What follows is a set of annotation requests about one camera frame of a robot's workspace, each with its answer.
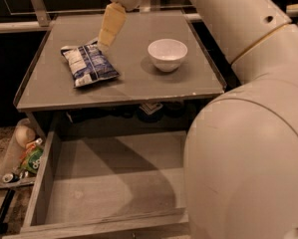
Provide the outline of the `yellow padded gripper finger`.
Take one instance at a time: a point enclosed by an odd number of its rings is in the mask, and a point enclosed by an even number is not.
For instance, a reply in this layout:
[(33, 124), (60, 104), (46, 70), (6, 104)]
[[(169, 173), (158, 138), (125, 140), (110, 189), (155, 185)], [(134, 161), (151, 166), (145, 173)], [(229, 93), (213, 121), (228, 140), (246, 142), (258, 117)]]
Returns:
[(107, 52), (126, 22), (126, 10), (119, 3), (111, 3), (106, 7), (102, 26), (98, 35), (98, 48)]

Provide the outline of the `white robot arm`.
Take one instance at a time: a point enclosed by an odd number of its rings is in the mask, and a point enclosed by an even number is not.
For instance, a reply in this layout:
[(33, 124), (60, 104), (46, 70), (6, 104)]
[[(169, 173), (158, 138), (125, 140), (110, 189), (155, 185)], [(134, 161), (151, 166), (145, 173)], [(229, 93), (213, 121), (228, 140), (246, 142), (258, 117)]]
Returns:
[(298, 239), (298, 26), (271, 0), (190, 0), (241, 85), (184, 148), (191, 239)]

